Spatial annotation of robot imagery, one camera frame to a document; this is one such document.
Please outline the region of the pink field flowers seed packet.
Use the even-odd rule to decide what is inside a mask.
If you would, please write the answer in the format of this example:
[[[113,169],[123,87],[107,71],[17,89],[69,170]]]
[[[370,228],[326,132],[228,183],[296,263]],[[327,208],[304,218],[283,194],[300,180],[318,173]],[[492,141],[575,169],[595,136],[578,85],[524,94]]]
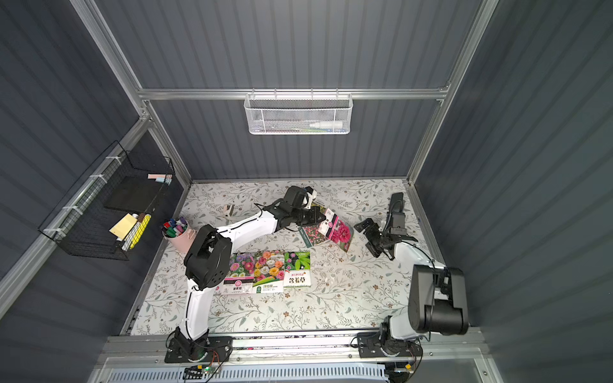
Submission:
[[[312,226],[300,227],[299,234],[307,248],[327,242],[327,237],[319,231],[320,223]]]

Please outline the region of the pink hollyhock seed packet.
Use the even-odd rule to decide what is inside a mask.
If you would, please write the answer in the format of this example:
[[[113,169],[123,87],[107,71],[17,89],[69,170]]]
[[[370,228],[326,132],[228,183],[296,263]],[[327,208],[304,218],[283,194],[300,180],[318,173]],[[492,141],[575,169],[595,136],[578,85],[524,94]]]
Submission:
[[[342,251],[348,252],[354,234],[354,229],[338,214],[327,209],[325,220],[319,225],[319,232],[336,244]]]

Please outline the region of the mixed ranunculus seed packet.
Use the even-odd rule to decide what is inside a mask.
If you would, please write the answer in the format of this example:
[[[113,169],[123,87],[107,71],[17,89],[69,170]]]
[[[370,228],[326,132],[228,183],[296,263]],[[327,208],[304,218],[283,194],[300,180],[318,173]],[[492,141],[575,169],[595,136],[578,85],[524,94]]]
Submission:
[[[286,253],[278,250],[263,251],[255,254],[254,294],[276,294],[284,291]]]

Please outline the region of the green mimosa seed packet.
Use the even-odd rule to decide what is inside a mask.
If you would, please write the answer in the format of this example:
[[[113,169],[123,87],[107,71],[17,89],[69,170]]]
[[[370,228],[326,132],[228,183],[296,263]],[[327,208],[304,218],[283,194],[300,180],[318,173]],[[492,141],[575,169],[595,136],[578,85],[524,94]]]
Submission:
[[[284,287],[310,287],[311,253],[287,252],[284,258]]]

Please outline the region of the chrysanthemum seed packet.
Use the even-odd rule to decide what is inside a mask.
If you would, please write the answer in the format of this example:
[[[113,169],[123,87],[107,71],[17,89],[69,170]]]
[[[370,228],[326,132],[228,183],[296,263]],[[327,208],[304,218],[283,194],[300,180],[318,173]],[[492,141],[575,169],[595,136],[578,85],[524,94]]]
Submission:
[[[253,253],[231,255],[229,271],[217,289],[217,295],[249,295],[255,282]]]

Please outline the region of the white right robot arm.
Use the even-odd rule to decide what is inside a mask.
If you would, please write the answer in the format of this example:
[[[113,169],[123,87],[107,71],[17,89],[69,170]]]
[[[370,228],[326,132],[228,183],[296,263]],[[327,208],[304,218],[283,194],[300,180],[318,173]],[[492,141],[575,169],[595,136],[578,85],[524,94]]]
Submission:
[[[401,227],[404,219],[403,213],[390,212],[383,228],[372,219],[354,225],[373,255],[385,254],[412,268],[407,307],[386,317],[377,332],[357,335],[354,347],[361,357],[414,356],[420,341],[433,333],[464,335],[469,329],[463,271],[445,266],[418,247],[417,239]]]

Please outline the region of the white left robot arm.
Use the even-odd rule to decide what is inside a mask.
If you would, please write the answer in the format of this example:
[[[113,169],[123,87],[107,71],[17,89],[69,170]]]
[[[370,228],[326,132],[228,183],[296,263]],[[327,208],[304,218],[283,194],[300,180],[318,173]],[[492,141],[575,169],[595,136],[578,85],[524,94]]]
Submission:
[[[291,186],[283,198],[258,206],[259,212],[245,220],[220,228],[207,224],[199,229],[184,258],[188,281],[184,318],[169,338],[168,350],[178,347],[190,362],[214,355],[216,347],[208,340],[208,317],[215,290],[230,271],[231,254],[292,224],[301,228],[322,223],[325,215],[312,206],[316,196],[311,187]]]

